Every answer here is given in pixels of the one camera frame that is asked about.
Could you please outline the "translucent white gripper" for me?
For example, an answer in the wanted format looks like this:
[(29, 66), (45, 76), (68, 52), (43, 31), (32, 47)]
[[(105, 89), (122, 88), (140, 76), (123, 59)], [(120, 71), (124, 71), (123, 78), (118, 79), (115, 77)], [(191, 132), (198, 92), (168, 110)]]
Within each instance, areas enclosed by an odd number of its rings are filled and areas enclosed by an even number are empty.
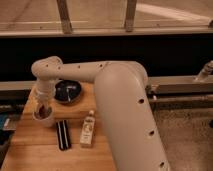
[(37, 109), (44, 107), (48, 109), (50, 102), (55, 96), (55, 81), (37, 79), (35, 84), (35, 99), (37, 101)]

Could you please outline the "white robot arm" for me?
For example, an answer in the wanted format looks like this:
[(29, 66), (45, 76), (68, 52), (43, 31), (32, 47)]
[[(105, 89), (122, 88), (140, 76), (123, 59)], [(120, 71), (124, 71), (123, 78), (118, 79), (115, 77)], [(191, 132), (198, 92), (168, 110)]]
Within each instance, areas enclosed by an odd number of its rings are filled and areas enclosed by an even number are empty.
[(48, 106), (58, 79), (94, 85), (96, 108), (117, 171), (171, 171), (146, 95), (148, 75), (135, 61), (65, 64), (57, 56), (31, 66), (35, 97)]

